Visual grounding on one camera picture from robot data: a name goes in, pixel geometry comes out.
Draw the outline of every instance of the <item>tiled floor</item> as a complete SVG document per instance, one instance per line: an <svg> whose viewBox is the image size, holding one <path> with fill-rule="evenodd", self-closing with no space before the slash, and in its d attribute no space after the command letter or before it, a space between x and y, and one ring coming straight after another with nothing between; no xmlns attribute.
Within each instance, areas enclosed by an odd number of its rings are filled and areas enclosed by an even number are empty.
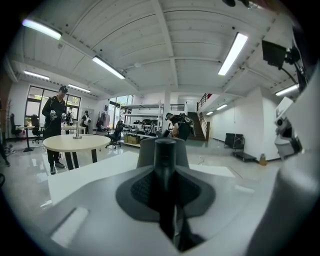
<svg viewBox="0 0 320 256"><path fill-rule="evenodd" d="M0 172L6 179L2 189L13 210L24 219L34 221L44 209L51 206L48 188L48 176L51 174L47 152L42 147L42 142L31 144L36 147L32 152L23 152L27 146L25 141L11 144L16 150L16 153L8 157L11 167L6 167L3 160L0 163ZM267 166L261 166L255 162L242 162L231 156L231 150L224 148L223 143L216 140L188 140L186 149L189 164L225 166L234 173L236 179L245 180L247 184L250 180L259 180L268 170L278 169L281 164L280 161L274 161ZM97 159L103 160L127 151L138 153L139 150L137 147L126 145L118 149L101 148L101 151L97 150ZM91 152L78 153L78 161L80 166L92 163ZM67 171L67 168L58 169L57 173Z"/></svg>

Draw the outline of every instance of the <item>shoe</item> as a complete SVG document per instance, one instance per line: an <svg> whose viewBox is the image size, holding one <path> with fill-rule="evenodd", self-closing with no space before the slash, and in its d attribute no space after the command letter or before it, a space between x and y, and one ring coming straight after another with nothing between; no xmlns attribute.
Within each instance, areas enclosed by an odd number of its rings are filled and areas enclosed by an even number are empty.
<svg viewBox="0 0 320 256"><path fill-rule="evenodd" d="M55 167L59 167L59 168L65 168L65 165L63 163L55 162Z"/></svg>
<svg viewBox="0 0 320 256"><path fill-rule="evenodd" d="M50 173L51 173L51 175L56 174L56 170L55 170L55 166L54 165L50 165Z"/></svg>

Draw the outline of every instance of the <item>black chair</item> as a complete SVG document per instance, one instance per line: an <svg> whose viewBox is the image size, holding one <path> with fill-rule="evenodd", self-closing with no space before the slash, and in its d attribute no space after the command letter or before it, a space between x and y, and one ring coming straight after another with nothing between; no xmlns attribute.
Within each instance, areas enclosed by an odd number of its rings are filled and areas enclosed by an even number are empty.
<svg viewBox="0 0 320 256"><path fill-rule="evenodd" d="M43 141L44 139L41 138L41 135L43 134L43 132L41 130L39 130L39 120L38 120L38 116L36 114L33 114L31 116L31 123L32 126L34 126L34 128L32 129L32 134L34 136L36 136L36 138L32 141L32 143L37 142L39 144L39 141Z"/></svg>
<svg viewBox="0 0 320 256"><path fill-rule="evenodd" d="M112 145L114 149L116 149L117 146L121 147L121 143L119 141L121 139L121 132L124 129L124 127L125 126L123 124L117 125L113 134L105 135L106 137L111 139L111 142L108 145L106 145L105 148L107 148L110 145Z"/></svg>
<svg viewBox="0 0 320 256"><path fill-rule="evenodd" d="M11 123L11 134L16 137L16 139L19 139L19 134L22 133L21 129L17 129L17 124L15 124L15 114L10 115L10 123Z"/></svg>

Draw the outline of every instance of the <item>black joystick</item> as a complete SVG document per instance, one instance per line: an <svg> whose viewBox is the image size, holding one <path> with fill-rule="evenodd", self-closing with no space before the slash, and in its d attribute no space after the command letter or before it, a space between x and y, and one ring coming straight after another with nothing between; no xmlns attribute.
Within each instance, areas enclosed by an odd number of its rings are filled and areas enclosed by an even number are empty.
<svg viewBox="0 0 320 256"><path fill-rule="evenodd" d="M133 219L158 222L162 231L180 251L204 241L193 234L188 218L203 215L215 198L214 189L185 173L177 165L177 149L184 141L176 138L150 138L141 142L140 156L153 145L153 165L122 183L116 191L120 207ZM139 159L140 163L149 163Z"/></svg>

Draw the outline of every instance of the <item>ceiling light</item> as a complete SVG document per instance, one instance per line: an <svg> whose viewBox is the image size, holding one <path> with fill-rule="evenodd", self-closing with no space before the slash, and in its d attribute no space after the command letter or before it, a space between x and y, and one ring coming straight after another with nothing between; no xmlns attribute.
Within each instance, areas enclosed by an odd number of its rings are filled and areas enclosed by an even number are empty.
<svg viewBox="0 0 320 256"><path fill-rule="evenodd" d="M112 74L116 75L118 78L120 79L125 79L125 77L118 72L117 70L115 70L113 67L109 66L107 63L105 63L102 59L100 59L99 57L95 56L92 59L95 63L98 63L100 66L104 67L106 70L110 71Z"/></svg>
<svg viewBox="0 0 320 256"><path fill-rule="evenodd" d="M49 28L45 25L42 25L38 22L35 22L33 20L29 20L29 19L25 19L23 22L22 22L22 25L25 26L25 27L28 27L30 29L34 29L36 31L39 31L41 33L44 33L54 39L57 39L59 40L61 38L61 33L53 30L52 28Z"/></svg>
<svg viewBox="0 0 320 256"><path fill-rule="evenodd" d="M34 77L37 77L37 78L43 78L43 79L46 79L46 80L49 80L50 77L49 76L46 76L46 75L42 75L42 74L37 74L37 73L33 73L33 72L30 72L30 71L23 71L25 74L27 75L30 75L30 76L34 76Z"/></svg>
<svg viewBox="0 0 320 256"><path fill-rule="evenodd" d="M69 87L71 87L71 88L75 88L75 89L78 89L78 90L84 91L84 92L86 92L86 93L91 93L91 91L90 91L90 90L83 89L83 88L81 88L81 87L78 87L78 86L75 86L75 85L72 85L72 84L69 84L68 86L69 86Z"/></svg>
<svg viewBox="0 0 320 256"><path fill-rule="evenodd" d="M281 95L287 94L287 93L289 93L289 92L295 91L295 90L297 90L298 88L299 88L299 84L295 84L295 85L290 86L290 87L288 87L288 88L286 88L286 89L283 89L283 90L281 90L281 91L278 91L275 95L281 96Z"/></svg>
<svg viewBox="0 0 320 256"><path fill-rule="evenodd" d="M240 33L236 34L232 47L218 73L219 75L224 76L228 72L228 70L238 57L239 53L241 52L242 48L244 47L247 39L248 37L246 35Z"/></svg>
<svg viewBox="0 0 320 256"><path fill-rule="evenodd" d="M222 106L218 107L216 110L221 110L221 109L225 108L226 106L228 106L228 104L223 104Z"/></svg>

